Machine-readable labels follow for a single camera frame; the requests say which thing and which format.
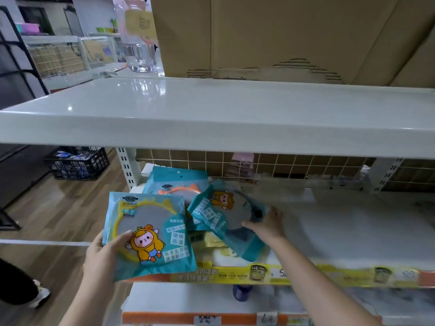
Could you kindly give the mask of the person's left hand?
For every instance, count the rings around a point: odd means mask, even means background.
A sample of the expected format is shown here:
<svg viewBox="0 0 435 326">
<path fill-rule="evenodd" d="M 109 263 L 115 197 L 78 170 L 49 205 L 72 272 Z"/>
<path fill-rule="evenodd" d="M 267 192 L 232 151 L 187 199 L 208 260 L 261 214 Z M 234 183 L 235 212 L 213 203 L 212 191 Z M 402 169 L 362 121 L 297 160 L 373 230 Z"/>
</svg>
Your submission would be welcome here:
<svg viewBox="0 0 435 326">
<path fill-rule="evenodd" d="M 93 295 L 108 296 L 114 292 L 117 254 L 121 249 L 109 249 L 108 243 L 102 243 L 103 234 L 101 230 L 86 251 L 80 288 Z"/>
</svg>

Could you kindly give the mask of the person's right hand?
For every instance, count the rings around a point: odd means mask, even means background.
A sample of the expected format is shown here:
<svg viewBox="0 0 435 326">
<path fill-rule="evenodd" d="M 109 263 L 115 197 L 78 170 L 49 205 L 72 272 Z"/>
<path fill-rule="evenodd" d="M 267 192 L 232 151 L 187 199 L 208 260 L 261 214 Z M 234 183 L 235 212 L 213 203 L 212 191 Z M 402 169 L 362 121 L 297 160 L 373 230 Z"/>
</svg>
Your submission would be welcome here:
<svg viewBox="0 0 435 326">
<path fill-rule="evenodd" d="M 280 243 L 287 240 L 282 218 L 283 213 L 272 206 L 261 221 L 261 229 L 254 232 L 272 250 L 275 250 Z"/>
</svg>

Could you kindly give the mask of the person's left forearm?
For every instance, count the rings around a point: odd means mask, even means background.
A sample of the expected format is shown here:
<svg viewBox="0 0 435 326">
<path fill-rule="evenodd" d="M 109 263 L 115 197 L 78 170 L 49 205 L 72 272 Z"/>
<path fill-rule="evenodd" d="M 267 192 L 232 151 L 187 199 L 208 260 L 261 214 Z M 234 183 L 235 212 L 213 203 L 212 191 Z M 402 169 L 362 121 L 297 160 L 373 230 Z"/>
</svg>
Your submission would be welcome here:
<svg viewBox="0 0 435 326">
<path fill-rule="evenodd" d="M 122 326 L 122 305 L 131 285 L 93 288 L 82 283 L 58 326 Z"/>
</svg>

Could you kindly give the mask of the person's right forearm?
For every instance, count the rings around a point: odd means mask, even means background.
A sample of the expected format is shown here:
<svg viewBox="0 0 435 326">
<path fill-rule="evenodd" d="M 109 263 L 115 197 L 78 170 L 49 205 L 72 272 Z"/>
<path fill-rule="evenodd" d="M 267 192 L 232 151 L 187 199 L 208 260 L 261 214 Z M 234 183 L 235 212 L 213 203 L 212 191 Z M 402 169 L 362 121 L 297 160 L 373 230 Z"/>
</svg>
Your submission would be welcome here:
<svg viewBox="0 0 435 326">
<path fill-rule="evenodd" d="M 267 238 L 314 326 L 382 326 L 284 236 Z"/>
</svg>

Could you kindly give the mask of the blue bottle cap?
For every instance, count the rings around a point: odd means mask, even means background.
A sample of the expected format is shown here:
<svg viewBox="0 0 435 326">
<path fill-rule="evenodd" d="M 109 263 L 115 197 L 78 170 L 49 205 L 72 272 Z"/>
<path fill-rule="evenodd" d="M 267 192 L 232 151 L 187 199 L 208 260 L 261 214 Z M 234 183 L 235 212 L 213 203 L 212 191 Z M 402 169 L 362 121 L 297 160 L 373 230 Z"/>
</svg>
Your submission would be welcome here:
<svg viewBox="0 0 435 326">
<path fill-rule="evenodd" d="M 253 290 L 253 285 L 234 284 L 232 287 L 233 296 L 239 302 L 246 302 L 252 290 Z"/>
</svg>

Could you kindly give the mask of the white perforated shelf upright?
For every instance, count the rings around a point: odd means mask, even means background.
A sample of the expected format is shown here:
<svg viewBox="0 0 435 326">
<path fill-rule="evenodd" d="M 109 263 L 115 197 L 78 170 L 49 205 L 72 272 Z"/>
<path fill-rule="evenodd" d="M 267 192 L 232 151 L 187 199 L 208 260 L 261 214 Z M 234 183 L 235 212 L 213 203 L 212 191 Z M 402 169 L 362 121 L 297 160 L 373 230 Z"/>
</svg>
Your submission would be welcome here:
<svg viewBox="0 0 435 326">
<path fill-rule="evenodd" d="M 136 160 L 137 149 L 117 147 L 115 148 L 115 150 L 120 160 L 121 167 L 129 189 L 140 185 L 142 175 L 140 164 Z"/>
<path fill-rule="evenodd" d="M 403 163 L 404 158 L 376 158 L 367 173 L 364 189 L 368 193 L 378 194 Z"/>
</svg>

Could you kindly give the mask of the black plastic crate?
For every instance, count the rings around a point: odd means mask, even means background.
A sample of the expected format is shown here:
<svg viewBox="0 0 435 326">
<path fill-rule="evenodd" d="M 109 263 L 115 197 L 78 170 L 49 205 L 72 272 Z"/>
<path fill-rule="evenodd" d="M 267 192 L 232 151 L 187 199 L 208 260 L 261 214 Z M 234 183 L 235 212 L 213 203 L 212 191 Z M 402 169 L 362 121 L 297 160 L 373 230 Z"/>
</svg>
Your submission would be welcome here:
<svg viewBox="0 0 435 326">
<path fill-rule="evenodd" d="M 105 148 L 59 146 L 44 158 L 56 180 L 95 181 L 110 166 Z"/>
</svg>

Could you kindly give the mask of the orange price strip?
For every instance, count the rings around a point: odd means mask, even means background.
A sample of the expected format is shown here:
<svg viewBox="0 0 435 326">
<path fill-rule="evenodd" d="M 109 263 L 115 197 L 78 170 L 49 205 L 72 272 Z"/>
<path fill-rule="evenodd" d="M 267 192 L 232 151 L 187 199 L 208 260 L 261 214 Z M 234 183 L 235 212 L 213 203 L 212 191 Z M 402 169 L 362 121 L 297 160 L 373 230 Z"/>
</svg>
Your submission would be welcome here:
<svg viewBox="0 0 435 326">
<path fill-rule="evenodd" d="M 219 315 L 221 326 L 256 326 L 257 312 L 123 312 L 124 324 L 193 325 L 196 315 Z M 314 326 L 306 313 L 278 312 L 277 326 Z"/>
</svg>

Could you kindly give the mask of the white shelf board orange strip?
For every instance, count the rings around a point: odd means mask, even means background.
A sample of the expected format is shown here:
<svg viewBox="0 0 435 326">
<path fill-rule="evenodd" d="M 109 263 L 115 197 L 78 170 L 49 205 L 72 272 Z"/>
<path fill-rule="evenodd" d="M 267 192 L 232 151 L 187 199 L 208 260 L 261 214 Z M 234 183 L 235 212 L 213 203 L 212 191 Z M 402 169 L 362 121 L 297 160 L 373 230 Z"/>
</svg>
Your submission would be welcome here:
<svg viewBox="0 0 435 326">
<path fill-rule="evenodd" d="M 246 302 L 234 298 L 232 287 L 218 284 L 134 283 L 122 305 L 122 312 L 276 311 L 308 315 L 290 286 L 254 286 Z M 435 290 L 351 287 L 344 291 L 384 326 L 435 326 Z"/>
</svg>

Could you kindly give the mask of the white price tag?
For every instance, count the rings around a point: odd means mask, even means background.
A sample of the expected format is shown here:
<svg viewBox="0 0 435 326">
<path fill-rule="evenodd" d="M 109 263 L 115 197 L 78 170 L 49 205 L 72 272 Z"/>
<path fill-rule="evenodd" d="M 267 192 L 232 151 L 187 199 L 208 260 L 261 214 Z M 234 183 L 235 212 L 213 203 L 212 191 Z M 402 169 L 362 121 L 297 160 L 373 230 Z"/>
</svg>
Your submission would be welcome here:
<svg viewBox="0 0 435 326">
<path fill-rule="evenodd" d="M 278 326 L 278 312 L 257 312 L 256 326 Z"/>
<path fill-rule="evenodd" d="M 221 326 L 222 317 L 219 315 L 196 315 L 193 317 L 194 326 Z"/>
</svg>

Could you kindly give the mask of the person's white shoe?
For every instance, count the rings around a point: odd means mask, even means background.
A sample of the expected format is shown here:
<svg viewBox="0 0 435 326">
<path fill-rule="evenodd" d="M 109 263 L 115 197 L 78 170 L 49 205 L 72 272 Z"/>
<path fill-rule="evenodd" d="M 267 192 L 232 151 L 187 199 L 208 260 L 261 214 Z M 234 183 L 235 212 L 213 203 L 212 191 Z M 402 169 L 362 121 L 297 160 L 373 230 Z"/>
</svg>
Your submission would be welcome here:
<svg viewBox="0 0 435 326">
<path fill-rule="evenodd" d="M 34 279 L 35 286 L 38 289 L 38 295 L 36 298 L 28 304 L 28 307 L 32 309 L 40 308 L 50 297 L 51 291 L 48 288 L 41 286 L 41 282 Z"/>
</svg>

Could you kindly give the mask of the yellow printed price strip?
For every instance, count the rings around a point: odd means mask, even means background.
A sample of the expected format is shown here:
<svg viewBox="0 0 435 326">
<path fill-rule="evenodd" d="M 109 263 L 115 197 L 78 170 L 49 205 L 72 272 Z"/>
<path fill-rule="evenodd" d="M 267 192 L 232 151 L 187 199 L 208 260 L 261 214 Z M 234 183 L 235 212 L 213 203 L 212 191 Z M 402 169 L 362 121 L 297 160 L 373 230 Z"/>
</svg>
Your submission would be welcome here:
<svg viewBox="0 0 435 326">
<path fill-rule="evenodd" d="M 317 267 L 330 280 L 343 287 L 435 289 L 435 271 L 388 266 L 350 269 L 318 264 Z M 200 263 L 194 272 L 171 274 L 169 281 L 171 283 L 231 285 L 291 284 L 283 267 L 273 264 L 229 267 Z"/>
</svg>

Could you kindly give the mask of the white shelf board yellow strip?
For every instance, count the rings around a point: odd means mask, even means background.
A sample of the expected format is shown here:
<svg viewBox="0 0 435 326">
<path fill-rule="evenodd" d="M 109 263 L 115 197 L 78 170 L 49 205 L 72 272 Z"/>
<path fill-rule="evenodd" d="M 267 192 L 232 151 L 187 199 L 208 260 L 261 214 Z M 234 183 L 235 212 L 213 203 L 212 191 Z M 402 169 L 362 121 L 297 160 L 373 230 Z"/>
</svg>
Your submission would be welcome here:
<svg viewBox="0 0 435 326">
<path fill-rule="evenodd" d="M 240 184 L 274 205 L 290 242 L 316 266 L 435 271 L 435 193 Z"/>
</svg>

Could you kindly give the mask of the person's leg in black trousers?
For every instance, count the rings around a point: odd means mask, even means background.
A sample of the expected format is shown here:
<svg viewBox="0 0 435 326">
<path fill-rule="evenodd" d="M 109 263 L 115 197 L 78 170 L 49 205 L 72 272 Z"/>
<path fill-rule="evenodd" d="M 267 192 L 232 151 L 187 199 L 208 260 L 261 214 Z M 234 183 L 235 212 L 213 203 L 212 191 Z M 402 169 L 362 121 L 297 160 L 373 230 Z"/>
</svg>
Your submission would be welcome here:
<svg viewBox="0 0 435 326">
<path fill-rule="evenodd" d="M 39 289 L 32 277 L 0 258 L 0 300 L 14 306 L 33 302 Z"/>
</svg>

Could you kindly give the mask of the white glossy shelf board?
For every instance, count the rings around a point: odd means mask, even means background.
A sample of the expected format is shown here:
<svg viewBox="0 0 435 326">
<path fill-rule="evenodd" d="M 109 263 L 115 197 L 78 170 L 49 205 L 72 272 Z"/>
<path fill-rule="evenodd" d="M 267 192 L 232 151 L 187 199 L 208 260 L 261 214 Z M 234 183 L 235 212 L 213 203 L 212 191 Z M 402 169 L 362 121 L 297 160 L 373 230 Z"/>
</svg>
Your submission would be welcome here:
<svg viewBox="0 0 435 326">
<path fill-rule="evenodd" d="M 435 159 L 435 89 L 101 78 L 0 111 L 0 143 Z"/>
</svg>

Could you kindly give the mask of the clear glass mug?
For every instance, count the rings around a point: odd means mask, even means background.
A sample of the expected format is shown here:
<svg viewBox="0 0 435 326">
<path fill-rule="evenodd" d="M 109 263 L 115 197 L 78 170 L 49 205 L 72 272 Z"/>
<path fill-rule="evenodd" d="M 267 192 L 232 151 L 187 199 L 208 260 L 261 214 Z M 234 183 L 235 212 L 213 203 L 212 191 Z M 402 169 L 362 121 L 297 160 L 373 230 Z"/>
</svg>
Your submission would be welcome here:
<svg viewBox="0 0 435 326">
<path fill-rule="evenodd" d="M 156 45 L 146 43 L 124 43 L 126 61 L 133 72 L 156 72 Z"/>
</svg>

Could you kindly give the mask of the large brown cardboard box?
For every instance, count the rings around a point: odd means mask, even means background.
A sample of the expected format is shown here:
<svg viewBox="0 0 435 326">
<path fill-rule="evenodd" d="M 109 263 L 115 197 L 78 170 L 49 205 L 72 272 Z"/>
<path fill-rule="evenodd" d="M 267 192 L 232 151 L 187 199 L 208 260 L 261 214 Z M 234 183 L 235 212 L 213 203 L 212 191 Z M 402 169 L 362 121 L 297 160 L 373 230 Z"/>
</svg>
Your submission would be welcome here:
<svg viewBox="0 0 435 326">
<path fill-rule="evenodd" d="M 435 0 L 150 0 L 166 76 L 435 88 Z"/>
</svg>

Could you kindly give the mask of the black metal rack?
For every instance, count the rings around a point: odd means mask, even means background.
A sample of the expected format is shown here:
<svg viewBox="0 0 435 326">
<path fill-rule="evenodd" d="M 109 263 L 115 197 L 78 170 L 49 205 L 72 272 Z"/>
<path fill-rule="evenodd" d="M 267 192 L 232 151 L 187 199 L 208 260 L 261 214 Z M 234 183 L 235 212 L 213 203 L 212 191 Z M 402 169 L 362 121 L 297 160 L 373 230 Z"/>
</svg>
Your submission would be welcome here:
<svg viewBox="0 0 435 326">
<path fill-rule="evenodd" d="M 6 6 L 0 5 L 0 111 L 48 94 Z M 6 208 L 47 173 L 51 146 L 0 142 L 0 231 L 20 231 Z"/>
</svg>

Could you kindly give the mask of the clear pack with yellow label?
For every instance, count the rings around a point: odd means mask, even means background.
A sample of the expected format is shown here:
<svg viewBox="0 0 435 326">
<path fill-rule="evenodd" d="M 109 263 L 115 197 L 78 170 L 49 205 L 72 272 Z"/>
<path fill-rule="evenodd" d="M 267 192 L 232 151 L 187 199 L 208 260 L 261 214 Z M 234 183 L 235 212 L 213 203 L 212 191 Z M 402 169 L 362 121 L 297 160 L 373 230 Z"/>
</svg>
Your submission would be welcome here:
<svg viewBox="0 0 435 326">
<path fill-rule="evenodd" d="M 122 43 L 158 45 L 150 0 L 113 0 L 113 3 Z"/>
</svg>

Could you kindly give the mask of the purple plastic box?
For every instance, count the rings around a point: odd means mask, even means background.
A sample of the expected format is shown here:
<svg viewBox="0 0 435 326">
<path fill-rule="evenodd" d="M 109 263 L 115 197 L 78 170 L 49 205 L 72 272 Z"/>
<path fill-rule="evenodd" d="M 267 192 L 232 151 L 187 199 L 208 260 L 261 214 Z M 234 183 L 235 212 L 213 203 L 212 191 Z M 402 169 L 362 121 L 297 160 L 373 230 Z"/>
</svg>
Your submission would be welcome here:
<svg viewBox="0 0 435 326">
<path fill-rule="evenodd" d="M 15 22 L 15 26 L 21 35 L 39 35 L 41 33 L 38 24 Z"/>
</svg>

